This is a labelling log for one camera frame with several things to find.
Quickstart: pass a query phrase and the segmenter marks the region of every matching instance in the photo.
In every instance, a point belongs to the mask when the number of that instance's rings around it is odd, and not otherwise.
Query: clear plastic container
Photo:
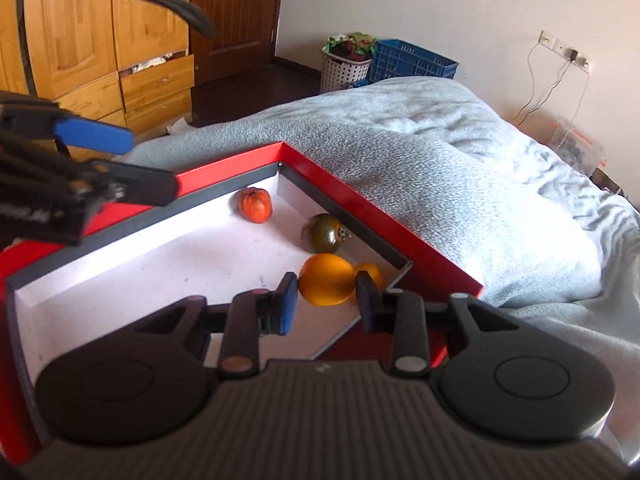
[[[604,165],[604,147],[578,131],[564,117],[551,124],[553,137],[549,147],[575,171],[591,176],[599,165]]]

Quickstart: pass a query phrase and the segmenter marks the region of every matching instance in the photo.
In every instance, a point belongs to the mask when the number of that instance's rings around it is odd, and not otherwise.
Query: bed
[[[155,139],[126,161],[171,170],[284,140],[485,285],[482,299],[594,353],[607,421],[640,456],[640,216],[452,80],[394,78]]]

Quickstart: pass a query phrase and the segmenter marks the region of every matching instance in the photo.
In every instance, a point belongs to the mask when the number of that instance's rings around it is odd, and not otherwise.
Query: white laundry basket
[[[366,61],[350,61],[334,54],[322,53],[324,66],[320,80],[320,93],[333,92],[349,88],[352,83],[367,77],[372,59]]]

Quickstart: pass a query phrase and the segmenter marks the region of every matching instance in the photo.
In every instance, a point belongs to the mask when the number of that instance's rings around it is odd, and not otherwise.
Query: power outlet
[[[539,43],[549,50],[553,50],[558,56],[561,56],[564,59],[569,60],[571,58],[571,51],[577,50],[578,56],[574,60],[574,65],[589,73],[593,67],[593,62],[587,56],[585,56],[579,49],[571,46],[565,40],[561,40],[557,36],[543,30],[540,34]]]

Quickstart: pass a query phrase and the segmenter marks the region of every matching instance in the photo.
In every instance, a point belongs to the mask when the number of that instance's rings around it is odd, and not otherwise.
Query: floor
[[[281,65],[267,65],[218,79],[191,91],[196,127],[235,121],[275,105],[318,94],[320,79]]]

